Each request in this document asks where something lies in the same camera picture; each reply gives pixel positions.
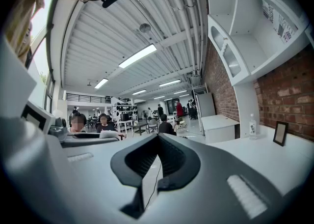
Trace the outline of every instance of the ceiling light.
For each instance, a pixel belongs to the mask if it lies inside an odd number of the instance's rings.
[[[159,98],[163,98],[163,97],[165,97],[165,96],[156,97],[156,98],[154,98],[154,99],[159,99]]]
[[[141,51],[133,54],[131,57],[129,57],[128,59],[126,59],[124,62],[122,62],[119,67],[121,68],[126,68],[127,66],[129,66],[130,64],[136,62],[137,60],[140,60],[141,58],[143,58],[144,56],[149,55],[150,53],[156,51],[156,47],[151,44],[149,46],[147,46],[146,48],[142,49]]]
[[[187,92],[187,90],[179,91],[179,92],[176,92],[176,93],[174,93],[174,94],[179,94],[179,93],[184,93],[184,92]]]
[[[171,85],[171,84],[176,84],[176,83],[180,83],[180,82],[181,82],[181,80],[175,80],[175,81],[172,81],[172,82],[169,82],[166,84],[160,84],[159,87],[163,87],[163,86]]]
[[[138,91],[136,93],[133,93],[132,95],[137,95],[137,94],[140,94],[140,93],[143,93],[143,92],[146,92],[146,90],[144,89],[144,90]]]
[[[106,82],[108,82],[108,79],[103,78],[103,79],[95,86],[95,88],[96,88],[96,89],[100,88],[100,87],[103,86]]]

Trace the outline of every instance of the red brick wall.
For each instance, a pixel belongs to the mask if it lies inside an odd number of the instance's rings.
[[[231,86],[219,54],[210,40],[208,42],[202,83],[206,83],[209,92],[213,94],[216,114],[225,115],[239,122],[235,90]]]
[[[314,50],[307,46],[254,82],[260,122],[275,128],[288,122],[288,133],[314,141]]]

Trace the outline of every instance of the white ceiling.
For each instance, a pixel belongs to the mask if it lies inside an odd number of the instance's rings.
[[[196,5],[197,24],[200,25]],[[200,0],[204,22],[203,62],[207,43],[206,0]],[[101,1],[78,2],[70,18],[61,59],[61,81],[66,90],[99,95],[132,97],[132,93],[146,89],[135,98],[151,99],[188,89],[187,74],[193,70],[196,58],[195,35],[190,11],[186,8],[191,28],[194,56],[191,55],[182,17],[174,0],[119,0],[107,9]],[[151,25],[149,33],[142,33],[142,23]],[[150,43],[157,52],[122,69],[118,65]],[[109,81],[99,90],[97,81]],[[180,84],[160,88],[158,85],[181,79]]]

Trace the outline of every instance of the plastic bottle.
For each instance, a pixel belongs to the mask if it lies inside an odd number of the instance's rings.
[[[250,139],[256,139],[256,121],[254,120],[254,114],[251,114],[251,121],[250,123]]]

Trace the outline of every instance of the desk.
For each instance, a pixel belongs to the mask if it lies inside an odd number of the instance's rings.
[[[313,143],[306,144],[309,147],[313,146]],[[243,138],[208,145],[233,154],[265,176],[282,195],[302,184],[312,168],[311,159],[293,148],[281,147],[274,143],[271,137],[256,140]]]
[[[133,125],[133,121],[132,120],[128,120],[128,121],[117,121],[117,125],[118,125],[118,132],[121,132],[120,131],[120,124],[121,123],[124,123],[124,127],[125,127],[125,129],[126,129],[126,135],[127,135],[127,133],[128,133],[128,130],[127,130],[127,123],[131,123],[131,125]]]
[[[239,122],[223,115],[202,117],[206,143],[216,143],[235,139],[235,125]]]
[[[133,136],[134,136],[134,133],[139,133],[139,135],[141,136],[142,132],[145,132],[145,130],[141,130],[141,128],[144,127],[144,126],[147,126],[147,125],[148,125],[148,123],[139,124],[139,125],[131,125],[132,130],[133,130]]]

